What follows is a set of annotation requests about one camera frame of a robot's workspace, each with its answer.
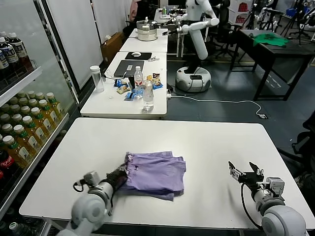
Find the beverage bottle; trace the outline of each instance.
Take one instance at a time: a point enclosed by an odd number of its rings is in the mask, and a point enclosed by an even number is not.
[[[36,98],[36,94],[34,91],[28,91],[28,96],[29,96],[29,99],[35,99]]]
[[[5,103],[2,107],[1,107],[1,115],[3,114],[9,114],[12,115],[12,112],[10,110],[10,105]]]
[[[9,114],[3,114],[0,116],[0,120],[2,124],[10,124],[12,123],[11,116]]]
[[[32,157],[25,147],[19,145],[12,136],[5,136],[3,142],[8,146],[8,153],[15,162],[24,169],[32,161]]]
[[[14,132],[18,135],[17,141],[23,145],[29,153],[35,157],[35,155],[40,151],[40,145],[36,138],[24,129],[20,124],[14,126]]]
[[[4,221],[0,221],[0,235],[12,236],[11,230],[9,229],[9,225]]]
[[[19,100],[17,97],[12,97],[10,100],[9,100],[10,104],[11,105],[16,105],[19,103]]]
[[[9,33],[9,44],[11,44],[18,56],[22,66],[25,66],[28,71],[33,70],[31,60],[28,56],[24,43],[16,36],[16,33]]]
[[[0,81],[8,78],[12,74],[9,63],[3,52],[0,50]]]
[[[90,67],[90,71],[92,73],[92,78],[95,84],[96,92],[103,92],[104,91],[104,84],[102,74],[100,73],[100,68],[98,65],[93,65]]]
[[[151,111],[153,110],[153,106],[154,106],[153,84],[152,81],[146,80],[144,82],[143,109],[146,111]]]
[[[19,103],[20,103],[20,106],[23,107],[23,106],[27,106],[29,102],[26,97],[22,97],[20,98]]]
[[[0,32],[0,37],[5,38],[5,42],[8,43],[9,42],[9,37],[6,35],[5,31]]]
[[[15,115],[13,115],[13,116],[12,116],[12,119],[13,119],[15,125],[18,125],[18,124],[23,125],[22,116],[21,116],[20,114],[15,114]]]
[[[16,55],[13,46],[9,43],[6,43],[5,38],[3,37],[0,37],[0,50],[3,52],[12,71],[16,72],[18,69],[21,68],[19,58]]]
[[[14,114],[19,114],[21,112],[21,107],[18,104],[11,105],[10,108]]]
[[[24,90],[21,90],[18,92],[17,96],[18,98],[26,97],[26,93],[24,92]]]
[[[50,119],[44,117],[43,113],[40,111],[38,107],[32,108],[31,113],[35,117],[35,122],[37,122],[40,125],[46,136],[49,137],[54,131],[52,124],[49,121]]]
[[[60,102],[58,102],[55,99],[55,96],[52,92],[47,93],[46,96],[47,96],[48,101],[51,104],[52,108],[56,112],[59,120],[62,120],[62,118],[64,117],[64,110],[63,110],[63,107],[61,106]]]
[[[50,106],[48,105],[48,102],[44,99],[39,101],[39,106],[43,111],[44,117],[50,119],[52,122],[52,126],[56,128],[57,125],[60,123],[60,120],[57,117],[56,112],[50,108]]]
[[[3,132],[3,134],[4,134],[5,136],[11,135],[13,138],[16,137],[16,133],[14,132],[13,127],[12,127],[11,124],[4,124],[4,125],[2,126],[2,132]]]
[[[29,105],[31,108],[34,108],[34,107],[38,107],[38,101],[36,99],[30,99],[29,100]]]
[[[136,97],[143,97],[143,74],[140,66],[136,66],[136,72],[134,73],[134,85],[135,92],[137,94]]]
[[[13,222],[9,226],[14,236],[36,236],[36,231],[25,224]]]
[[[5,150],[0,150],[0,170],[2,170],[7,177],[11,177],[22,172],[22,169],[14,161],[13,157]]]
[[[4,144],[3,136],[1,134],[0,134],[0,150],[8,151],[8,147],[7,147],[7,145]]]
[[[25,116],[31,116],[31,117],[33,116],[29,106],[21,107],[21,115],[24,117]]]
[[[36,138],[40,146],[43,146],[43,144],[47,141],[47,136],[43,132],[42,128],[36,126],[35,122],[30,116],[23,117],[23,123],[26,131]]]
[[[42,92],[38,92],[38,93],[36,94],[36,100],[37,100],[37,101],[40,101],[40,100],[43,100],[43,99],[45,99],[44,94],[43,94]]]

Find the white table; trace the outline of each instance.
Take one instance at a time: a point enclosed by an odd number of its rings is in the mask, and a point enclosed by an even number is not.
[[[167,35],[162,35],[167,29],[157,29],[157,39],[154,41],[141,41],[138,38],[129,37],[120,52],[161,52],[167,53]]]
[[[108,67],[112,76],[120,63],[124,60],[127,52],[118,52]],[[146,78],[153,73],[159,73],[163,84],[162,88],[154,90],[154,108],[150,112],[143,111],[143,99],[124,101],[125,95],[117,93],[117,88],[113,87],[114,80],[107,79],[104,83],[105,91],[96,93],[94,90],[87,102],[81,109],[81,115],[96,118],[143,118],[152,119],[162,117],[167,113],[166,104],[166,53],[153,53],[153,57],[160,58],[153,62],[144,62],[143,75]]]
[[[20,208],[24,216],[67,221],[73,203],[82,195],[75,181],[92,170],[105,178],[127,151],[171,150],[187,162],[185,192],[173,202],[147,196],[117,196],[108,222],[211,229],[254,229],[244,213],[241,185],[229,175],[228,161],[251,171],[249,161],[266,177],[285,181],[285,203],[304,217],[307,228],[315,219],[289,170],[260,124],[78,118],[53,154]],[[250,191],[244,189],[247,209],[260,223]]]

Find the purple cloth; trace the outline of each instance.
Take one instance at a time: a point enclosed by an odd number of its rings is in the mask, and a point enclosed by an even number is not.
[[[173,200],[184,192],[183,176],[186,163],[171,151],[156,153],[127,153],[126,183],[123,193]]]

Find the office chair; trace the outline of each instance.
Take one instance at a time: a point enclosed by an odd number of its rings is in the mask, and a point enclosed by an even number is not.
[[[230,24],[228,22],[229,19],[229,9],[231,2],[230,0],[223,0],[220,4],[219,9],[219,19],[220,23],[218,25],[217,31],[209,32],[211,37],[211,41],[213,42],[213,38],[216,39],[218,43],[222,43],[220,46],[220,53],[216,55],[218,58],[221,54],[228,54],[233,57],[234,51],[229,49],[229,46],[233,46],[235,41],[235,32],[242,28],[241,25],[238,24]]]
[[[297,136],[297,142],[292,144],[295,154],[280,148],[278,152],[289,160],[284,159],[293,177],[300,177],[299,187],[311,211],[315,214],[315,112],[303,123],[308,131]]]

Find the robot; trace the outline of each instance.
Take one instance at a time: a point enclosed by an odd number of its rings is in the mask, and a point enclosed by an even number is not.
[[[219,19],[216,17],[209,0],[187,0],[187,13],[183,16],[177,16],[169,23],[181,23],[183,21],[193,22],[190,25],[179,26],[178,29],[168,32],[168,34],[180,33],[190,34],[197,55],[200,60],[208,57],[208,51],[201,31],[207,27],[214,27],[219,24]],[[208,21],[200,21],[202,14],[205,13],[211,16]],[[211,74],[208,70],[199,67],[195,63],[190,67],[182,67],[176,72],[176,87],[187,92],[202,92],[207,90],[211,85]]]
[[[268,177],[264,182],[263,169],[259,169],[251,162],[250,166],[253,172],[241,172],[229,162],[230,175],[242,184],[242,204],[248,218],[267,236],[308,235],[303,216],[284,204],[281,196],[284,191],[284,181],[278,177]],[[84,185],[89,187],[89,191],[75,202],[72,207],[71,222],[57,236],[89,236],[93,231],[98,230],[105,222],[105,218],[112,214],[112,198],[126,179],[126,166],[123,164],[102,181],[93,171],[74,183],[73,187],[76,191],[83,192]],[[256,209],[262,216],[262,226],[256,224],[246,210],[244,185],[252,192]]]

